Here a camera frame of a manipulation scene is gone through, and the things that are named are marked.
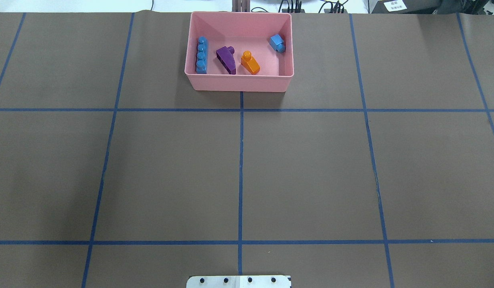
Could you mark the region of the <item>orange toy block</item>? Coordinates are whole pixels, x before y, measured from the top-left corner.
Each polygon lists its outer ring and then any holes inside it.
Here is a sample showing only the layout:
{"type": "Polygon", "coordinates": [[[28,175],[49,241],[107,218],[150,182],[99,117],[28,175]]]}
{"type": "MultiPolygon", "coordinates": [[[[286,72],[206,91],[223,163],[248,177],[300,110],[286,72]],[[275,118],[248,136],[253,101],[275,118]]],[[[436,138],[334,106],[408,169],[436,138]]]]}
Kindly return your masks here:
{"type": "Polygon", "coordinates": [[[260,72],[261,67],[249,50],[243,52],[240,62],[250,74],[256,75],[260,72]]]}

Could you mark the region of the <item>purple toy block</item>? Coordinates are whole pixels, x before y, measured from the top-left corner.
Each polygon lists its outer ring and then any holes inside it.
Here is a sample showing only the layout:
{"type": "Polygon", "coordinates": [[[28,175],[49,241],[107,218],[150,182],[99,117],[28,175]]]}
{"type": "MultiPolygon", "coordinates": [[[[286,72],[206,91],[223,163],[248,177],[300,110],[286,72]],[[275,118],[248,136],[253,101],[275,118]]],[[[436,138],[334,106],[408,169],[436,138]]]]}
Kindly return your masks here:
{"type": "Polygon", "coordinates": [[[216,50],[216,58],[220,61],[228,74],[236,75],[235,49],[232,46],[223,46],[216,50]]]}

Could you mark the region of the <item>long blue studded block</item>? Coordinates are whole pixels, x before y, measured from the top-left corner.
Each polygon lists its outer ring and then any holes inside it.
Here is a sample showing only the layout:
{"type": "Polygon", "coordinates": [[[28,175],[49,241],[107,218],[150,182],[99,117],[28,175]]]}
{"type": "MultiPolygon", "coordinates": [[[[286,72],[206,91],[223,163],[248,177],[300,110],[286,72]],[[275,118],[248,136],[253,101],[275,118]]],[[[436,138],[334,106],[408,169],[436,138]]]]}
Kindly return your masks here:
{"type": "Polygon", "coordinates": [[[208,40],[204,36],[198,38],[197,53],[196,53],[196,73],[207,74],[207,55],[208,55],[208,40]]]}

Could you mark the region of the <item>small blue square block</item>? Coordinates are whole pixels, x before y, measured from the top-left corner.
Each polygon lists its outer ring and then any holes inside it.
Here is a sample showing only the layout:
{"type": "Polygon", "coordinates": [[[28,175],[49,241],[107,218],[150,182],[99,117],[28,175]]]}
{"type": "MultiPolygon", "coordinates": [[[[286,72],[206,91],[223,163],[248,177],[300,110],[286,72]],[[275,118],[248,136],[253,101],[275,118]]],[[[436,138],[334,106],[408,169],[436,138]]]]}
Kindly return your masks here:
{"type": "Polygon", "coordinates": [[[283,38],[279,34],[271,36],[269,39],[270,47],[277,53],[285,53],[286,46],[283,38]]]}

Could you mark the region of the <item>pink plastic box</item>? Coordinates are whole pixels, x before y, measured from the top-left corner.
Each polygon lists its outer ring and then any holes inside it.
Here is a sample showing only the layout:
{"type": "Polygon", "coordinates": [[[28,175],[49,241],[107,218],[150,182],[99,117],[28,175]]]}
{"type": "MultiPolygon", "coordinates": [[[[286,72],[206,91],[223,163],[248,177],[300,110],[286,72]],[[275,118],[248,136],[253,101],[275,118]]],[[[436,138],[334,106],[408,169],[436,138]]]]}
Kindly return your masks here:
{"type": "Polygon", "coordinates": [[[193,12],[190,15],[185,75],[199,91],[285,92],[294,76],[292,16],[265,12],[193,12]],[[279,34],[286,46],[277,53],[269,44],[279,34]],[[207,74],[196,73],[198,38],[208,40],[207,74]],[[235,49],[236,75],[228,74],[216,58],[216,50],[235,49]],[[249,50],[261,69],[250,74],[241,65],[241,56],[249,50]]]}

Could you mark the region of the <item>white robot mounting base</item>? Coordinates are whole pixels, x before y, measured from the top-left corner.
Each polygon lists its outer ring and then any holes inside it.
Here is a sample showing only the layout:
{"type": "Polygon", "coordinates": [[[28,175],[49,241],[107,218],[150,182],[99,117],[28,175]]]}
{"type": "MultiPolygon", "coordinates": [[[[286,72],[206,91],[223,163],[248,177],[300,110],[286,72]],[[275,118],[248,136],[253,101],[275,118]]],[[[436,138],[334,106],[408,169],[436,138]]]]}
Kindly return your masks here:
{"type": "Polygon", "coordinates": [[[285,275],[231,275],[192,276],[187,288],[292,288],[290,276],[285,275]]]}

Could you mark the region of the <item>black monitor stand device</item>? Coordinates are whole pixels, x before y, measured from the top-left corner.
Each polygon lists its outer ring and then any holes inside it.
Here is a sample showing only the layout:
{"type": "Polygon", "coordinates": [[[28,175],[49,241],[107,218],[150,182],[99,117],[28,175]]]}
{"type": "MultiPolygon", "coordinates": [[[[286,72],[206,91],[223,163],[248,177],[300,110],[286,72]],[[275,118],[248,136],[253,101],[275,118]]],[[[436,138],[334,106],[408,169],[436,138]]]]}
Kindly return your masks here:
{"type": "Polygon", "coordinates": [[[369,14],[494,15],[494,0],[368,0],[369,14]]]}

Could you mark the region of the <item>aluminium frame post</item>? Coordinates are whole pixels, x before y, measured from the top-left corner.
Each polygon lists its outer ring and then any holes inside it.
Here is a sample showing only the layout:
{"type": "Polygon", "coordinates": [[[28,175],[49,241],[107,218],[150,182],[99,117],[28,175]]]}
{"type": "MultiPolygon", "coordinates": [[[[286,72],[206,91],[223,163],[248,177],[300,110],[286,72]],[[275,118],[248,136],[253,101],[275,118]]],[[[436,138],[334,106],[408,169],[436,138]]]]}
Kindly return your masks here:
{"type": "Polygon", "coordinates": [[[250,0],[232,0],[232,12],[250,12],[250,0]]]}

